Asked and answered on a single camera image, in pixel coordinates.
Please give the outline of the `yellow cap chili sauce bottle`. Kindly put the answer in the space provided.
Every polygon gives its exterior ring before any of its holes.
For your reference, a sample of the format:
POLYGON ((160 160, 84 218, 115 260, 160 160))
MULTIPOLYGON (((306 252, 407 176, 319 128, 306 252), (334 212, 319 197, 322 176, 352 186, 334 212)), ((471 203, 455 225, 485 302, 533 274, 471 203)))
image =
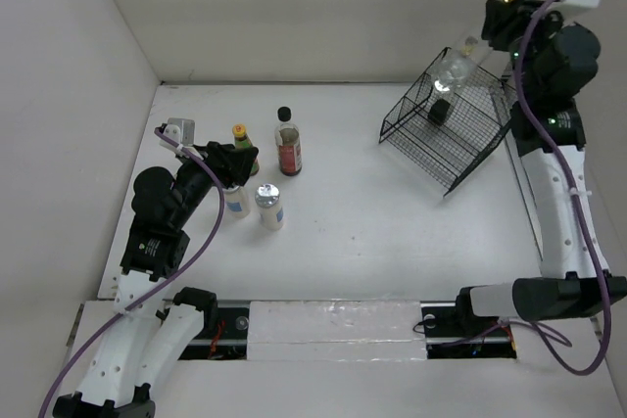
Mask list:
MULTIPOLYGON (((237 149, 248 149, 253 147, 253 143, 248 135, 247 128, 244 124, 238 123, 232 127, 234 145, 237 149)), ((255 176, 260 170, 258 159, 254 160, 251 176, 255 176)))

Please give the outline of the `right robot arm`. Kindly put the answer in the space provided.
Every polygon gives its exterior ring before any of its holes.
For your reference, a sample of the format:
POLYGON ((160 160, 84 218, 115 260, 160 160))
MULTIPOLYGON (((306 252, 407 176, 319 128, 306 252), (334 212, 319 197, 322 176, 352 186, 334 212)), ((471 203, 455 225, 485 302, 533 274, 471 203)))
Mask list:
POLYGON ((584 176, 586 137, 575 97, 598 73, 601 44, 575 16, 601 0, 488 0, 481 36, 512 61, 511 131, 541 229, 540 276, 460 290, 453 321, 528 322, 608 313, 626 297, 599 248, 584 176))

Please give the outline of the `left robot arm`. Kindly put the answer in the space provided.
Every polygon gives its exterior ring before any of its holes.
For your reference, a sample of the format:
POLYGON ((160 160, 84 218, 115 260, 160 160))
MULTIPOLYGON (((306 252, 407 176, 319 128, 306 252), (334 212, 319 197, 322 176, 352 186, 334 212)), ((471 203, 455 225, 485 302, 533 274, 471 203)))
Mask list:
POLYGON ((170 284, 193 264, 184 226, 212 189, 218 215, 225 192, 244 185, 259 151, 209 142, 198 153, 175 146, 181 166, 141 171, 133 182, 134 217, 121 258, 115 315, 90 338, 99 347, 76 391, 48 399, 55 417, 152 417, 155 397, 188 344, 219 328, 217 297, 197 288, 165 305, 170 284))

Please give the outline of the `white jar silver lid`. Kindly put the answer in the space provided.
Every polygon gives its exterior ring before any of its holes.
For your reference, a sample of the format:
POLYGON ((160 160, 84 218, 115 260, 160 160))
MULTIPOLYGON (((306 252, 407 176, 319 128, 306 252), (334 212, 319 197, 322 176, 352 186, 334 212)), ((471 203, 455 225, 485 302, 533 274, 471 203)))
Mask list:
POLYGON ((284 210, 279 189, 270 183, 259 186, 255 192, 255 203, 263 227, 273 231, 280 230, 284 223, 284 210))
POLYGON ((251 205, 247 190, 244 186, 232 186, 223 190, 225 205, 236 218, 247 217, 251 212, 251 205))

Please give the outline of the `glass cruet gold cap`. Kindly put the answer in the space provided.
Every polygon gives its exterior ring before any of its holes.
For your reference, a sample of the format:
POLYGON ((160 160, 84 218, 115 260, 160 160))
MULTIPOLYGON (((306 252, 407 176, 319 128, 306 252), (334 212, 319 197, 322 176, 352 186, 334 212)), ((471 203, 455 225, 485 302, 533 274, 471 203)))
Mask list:
MULTIPOLYGON (((511 5, 511 0, 504 1, 508 8, 511 5)), ((506 17, 507 12, 504 14, 501 25, 506 17)), ((484 18, 485 9, 483 19, 465 31, 436 64, 431 77, 433 87, 438 93, 447 95, 460 90, 495 50, 494 39, 496 36, 491 41, 485 41, 481 38, 484 18)))

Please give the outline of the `dark sauce glass cruet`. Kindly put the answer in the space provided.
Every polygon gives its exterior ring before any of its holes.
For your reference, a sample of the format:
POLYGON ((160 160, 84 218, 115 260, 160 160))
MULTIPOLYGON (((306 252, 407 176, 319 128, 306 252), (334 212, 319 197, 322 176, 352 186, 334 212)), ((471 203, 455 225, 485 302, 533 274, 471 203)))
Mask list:
POLYGON ((446 99, 436 100, 428 111, 428 120, 437 126, 442 126, 446 123, 449 116, 451 104, 446 99))

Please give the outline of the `black cap red label bottle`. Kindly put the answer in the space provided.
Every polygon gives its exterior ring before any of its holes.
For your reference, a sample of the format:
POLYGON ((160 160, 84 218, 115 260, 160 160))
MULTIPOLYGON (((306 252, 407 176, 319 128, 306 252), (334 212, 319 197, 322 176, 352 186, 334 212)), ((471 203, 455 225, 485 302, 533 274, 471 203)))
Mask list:
POLYGON ((279 123, 274 135, 279 169, 287 176, 295 176, 302 170, 300 130, 292 121, 290 108, 280 107, 277 118, 279 123))

